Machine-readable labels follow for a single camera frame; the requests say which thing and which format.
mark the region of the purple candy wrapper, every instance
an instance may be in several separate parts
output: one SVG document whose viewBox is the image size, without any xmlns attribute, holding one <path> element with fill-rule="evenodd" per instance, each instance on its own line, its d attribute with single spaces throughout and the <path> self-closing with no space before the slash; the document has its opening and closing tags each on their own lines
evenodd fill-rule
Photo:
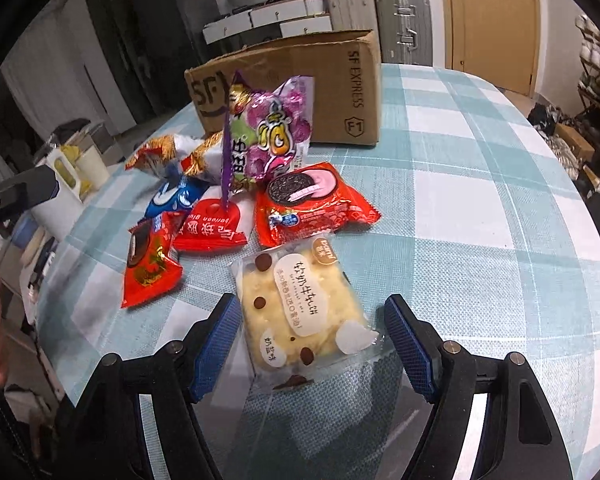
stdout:
<svg viewBox="0 0 600 480">
<path fill-rule="evenodd" d="M 314 80 L 294 76 L 273 92 L 250 88 L 239 72 L 229 90 L 224 126 L 222 203 L 304 166 L 312 134 Z"/>
</svg>

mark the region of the storage box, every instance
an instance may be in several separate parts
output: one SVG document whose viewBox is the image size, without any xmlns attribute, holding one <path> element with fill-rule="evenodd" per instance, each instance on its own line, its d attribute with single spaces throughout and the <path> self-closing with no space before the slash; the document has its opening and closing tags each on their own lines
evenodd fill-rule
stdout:
<svg viewBox="0 0 600 480">
<path fill-rule="evenodd" d="M 586 160 L 587 162 L 591 162 L 596 150 L 576 131 L 575 128 L 565 126 L 564 124 L 556 124 L 555 134 L 570 146 L 575 156 Z"/>
<path fill-rule="evenodd" d="M 224 125 L 236 70 L 253 88 L 272 91 L 293 75 L 314 78 L 318 142 L 375 144 L 381 121 L 380 51 L 370 30 L 320 32 L 269 41 L 218 57 L 185 72 L 207 132 Z"/>
</svg>

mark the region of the white cabinet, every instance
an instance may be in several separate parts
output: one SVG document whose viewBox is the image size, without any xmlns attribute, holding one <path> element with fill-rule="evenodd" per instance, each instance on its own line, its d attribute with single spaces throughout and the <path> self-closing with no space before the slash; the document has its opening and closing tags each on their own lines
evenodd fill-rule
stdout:
<svg viewBox="0 0 600 480">
<path fill-rule="evenodd" d="M 209 44 L 214 41 L 222 40 L 222 38 L 228 38 L 234 34 L 240 34 L 250 28 L 253 28 L 253 25 L 251 25 L 249 11 L 245 10 L 239 14 L 227 16 L 223 20 L 209 23 L 202 29 L 202 34 L 205 37 L 206 43 Z"/>
<path fill-rule="evenodd" d="M 304 6 L 306 7 L 307 16 L 317 16 L 326 12 L 324 0 L 304 0 Z"/>
<path fill-rule="evenodd" d="M 251 22 L 253 27 L 262 27 L 269 23 L 285 22 L 306 16 L 304 0 L 288 0 L 279 4 L 271 4 L 253 9 L 251 11 Z"/>
<path fill-rule="evenodd" d="M 312 32 L 331 32 L 331 18 L 329 16 L 317 16 L 316 18 L 307 18 L 305 20 L 295 20 L 294 22 L 280 23 L 280 31 L 283 38 L 291 36 L 302 36 Z"/>
</svg>

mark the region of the plaid tablecloth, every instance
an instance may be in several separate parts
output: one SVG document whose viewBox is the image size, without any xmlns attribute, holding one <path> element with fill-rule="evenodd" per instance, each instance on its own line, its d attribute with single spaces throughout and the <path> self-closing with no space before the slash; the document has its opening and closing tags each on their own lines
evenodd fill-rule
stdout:
<svg viewBox="0 0 600 480">
<path fill-rule="evenodd" d="M 522 352 L 554 410 L 574 476 L 600 468 L 600 239 L 559 163 L 491 84 L 415 66 L 382 67 L 382 133 L 371 148 L 312 146 L 382 212 L 334 238 L 370 319 L 392 293 L 443 338 L 501 358 Z M 157 134 L 200 136 L 189 105 Z M 229 264 L 254 253 L 183 255 L 182 286 L 120 310 L 129 234 L 157 188 L 119 171 L 61 244 L 39 304 L 43 349 L 70 398 L 100 357 L 151 354 L 234 291 Z M 429 409 L 395 353 L 291 393 L 250 393 L 240 334 L 213 394 L 196 406 L 227 479 L 398 479 Z M 468 478 L 485 406 L 476 397 L 456 478 Z M 150 399 L 144 432 L 168 477 Z"/>
</svg>

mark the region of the cream cake package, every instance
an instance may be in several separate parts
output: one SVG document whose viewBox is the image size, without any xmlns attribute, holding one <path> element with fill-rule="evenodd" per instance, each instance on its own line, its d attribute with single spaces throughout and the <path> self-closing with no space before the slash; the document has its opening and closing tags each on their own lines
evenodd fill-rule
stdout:
<svg viewBox="0 0 600 480">
<path fill-rule="evenodd" d="M 328 234 L 232 264 L 256 386 L 277 390 L 342 371 L 378 341 Z"/>
</svg>

